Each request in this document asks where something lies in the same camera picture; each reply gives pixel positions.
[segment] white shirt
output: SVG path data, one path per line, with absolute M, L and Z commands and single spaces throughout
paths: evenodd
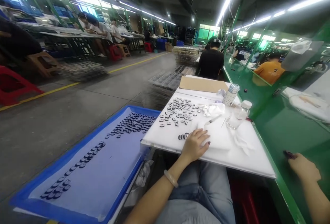
M 96 27 L 96 26 L 94 26 L 94 25 L 90 25 L 90 29 L 91 30 L 94 30 L 94 31 L 96 31 L 96 32 L 107 32 L 108 34 L 107 34 L 107 36 L 106 36 L 106 39 L 108 39 L 110 42 L 112 42 L 113 43 L 113 41 L 112 41 L 112 36 L 111 36 L 111 32 L 109 31 L 109 29 L 108 29 L 108 27 L 104 24 L 104 23 L 101 23 L 101 22 L 99 22 L 99 26 L 100 27 Z
M 111 26 L 111 33 L 115 33 L 117 36 L 120 36 L 119 30 L 115 25 Z M 115 37 L 117 43 L 121 43 L 122 40 L 120 40 L 119 38 Z

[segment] jeans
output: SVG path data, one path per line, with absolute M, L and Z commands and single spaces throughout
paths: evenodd
M 200 203 L 221 224 L 235 224 L 234 208 L 225 167 L 196 160 L 186 167 L 169 200 L 183 199 Z

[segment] hand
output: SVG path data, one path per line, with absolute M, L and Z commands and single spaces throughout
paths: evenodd
M 200 147 L 203 141 L 210 137 L 209 135 L 206 135 L 206 133 L 207 130 L 203 131 L 203 129 L 195 129 L 186 139 L 181 156 L 188 164 L 199 159 L 209 148 L 210 142 L 207 142 L 203 147 Z
M 291 169 L 297 174 L 301 181 L 317 182 L 321 179 L 320 171 L 315 164 L 306 159 L 302 154 L 296 153 L 295 159 L 289 159 Z
M 89 33 L 89 34 L 94 34 L 95 31 L 91 30 L 91 29 L 86 29 L 86 32 Z

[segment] yellow floor line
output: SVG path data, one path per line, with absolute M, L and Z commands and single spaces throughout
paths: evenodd
M 143 60 L 143 61 L 140 61 L 140 62 L 136 62 L 136 63 L 130 64 L 130 65 L 127 65 L 127 66 L 124 66 L 124 67 L 121 67 L 121 68 L 118 68 L 118 69 L 115 69 L 115 70 L 111 70 L 111 71 L 109 71 L 108 73 L 113 73 L 113 72 L 116 72 L 116 71 L 119 71 L 119 70 L 122 70 L 122 69 L 128 68 L 128 67 L 130 67 L 130 66 L 135 66 L 135 65 L 138 65 L 138 64 L 140 64 L 140 63 L 143 63 L 143 62 L 146 62 L 146 61 L 150 61 L 150 60 L 152 60 L 152 59 L 155 59 L 155 58 L 157 58 L 157 57 L 160 57 L 160 56 L 165 55 L 165 54 L 168 54 L 168 53 L 170 53 L 170 52 L 167 52 L 167 53 L 164 53 L 164 54 L 160 54 L 160 55 L 157 55 L 157 56 L 151 57 L 151 58 L 149 58 L 149 59 L 146 59 L 146 60 Z M 51 91 L 49 91 L 49 92 L 45 92 L 45 93 L 43 93 L 43 94 L 40 94 L 40 95 L 37 95 L 37 96 L 34 96 L 34 97 L 30 97 L 30 98 L 24 99 L 24 100 L 22 100 L 22 101 L 19 101 L 18 104 L 8 105 L 8 106 L 1 107 L 1 108 L 0 108 L 0 111 L 3 111 L 3 110 L 6 110 L 6 109 L 9 109 L 9 108 L 12 108 L 12 107 L 17 106 L 17 105 L 20 105 L 20 104 L 22 104 L 22 103 L 26 103 L 26 102 L 29 102 L 29 101 L 35 100 L 35 99 L 37 99 L 37 98 L 41 98 L 41 97 L 43 97 L 43 96 L 47 96 L 47 95 L 52 94 L 52 93 L 54 93 L 54 92 L 58 92 L 58 91 L 64 90 L 64 89 L 66 89 L 66 88 L 69 88 L 69 87 L 72 87 L 72 86 L 75 86 L 75 85 L 78 85 L 78 84 L 80 84 L 80 82 L 72 83 L 72 84 L 69 84 L 69 85 L 66 85 L 66 86 L 63 86 L 63 87 L 60 87 L 60 88 L 57 88 L 57 89 L 51 90 Z

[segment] bottle cap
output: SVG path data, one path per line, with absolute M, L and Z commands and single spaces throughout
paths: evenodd
M 242 103 L 241 103 L 241 106 L 245 109 L 250 109 L 252 107 L 252 103 L 250 101 L 247 101 L 247 100 L 244 100 Z

